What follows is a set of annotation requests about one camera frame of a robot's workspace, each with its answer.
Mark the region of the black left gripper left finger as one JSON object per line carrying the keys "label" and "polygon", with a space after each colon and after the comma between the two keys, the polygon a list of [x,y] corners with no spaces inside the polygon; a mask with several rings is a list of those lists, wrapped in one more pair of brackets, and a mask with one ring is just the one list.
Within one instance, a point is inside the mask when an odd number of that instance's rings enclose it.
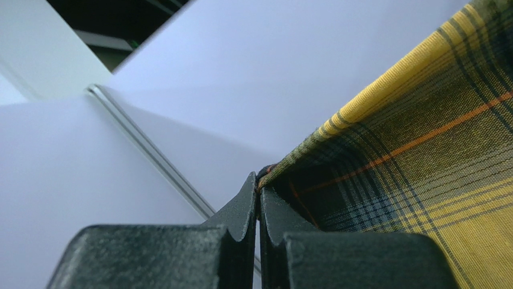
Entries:
{"label": "black left gripper left finger", "polygon": [[200,225],[93,225],[68,244],[49,288],[251,288],[257,176]]}

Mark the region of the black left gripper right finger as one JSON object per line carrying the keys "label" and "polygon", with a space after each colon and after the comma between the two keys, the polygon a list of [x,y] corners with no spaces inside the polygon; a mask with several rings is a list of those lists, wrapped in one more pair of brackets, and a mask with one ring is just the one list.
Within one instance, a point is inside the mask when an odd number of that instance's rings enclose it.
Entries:
{"label": "black left gripper right finger", "polygon": [[457,288],[427,236],[323,232],[272,188],[260,194],[263,288]]}

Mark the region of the yellow black plaid shirt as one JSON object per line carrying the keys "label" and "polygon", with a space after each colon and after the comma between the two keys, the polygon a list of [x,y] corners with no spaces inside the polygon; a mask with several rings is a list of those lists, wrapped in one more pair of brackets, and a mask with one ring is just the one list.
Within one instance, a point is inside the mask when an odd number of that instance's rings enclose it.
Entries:
{"label": "yellow black plaid shirt", "polygon": [[466,4],[259,187],[324,231],[427,235],[461,288],[511,288],[512,2]]}

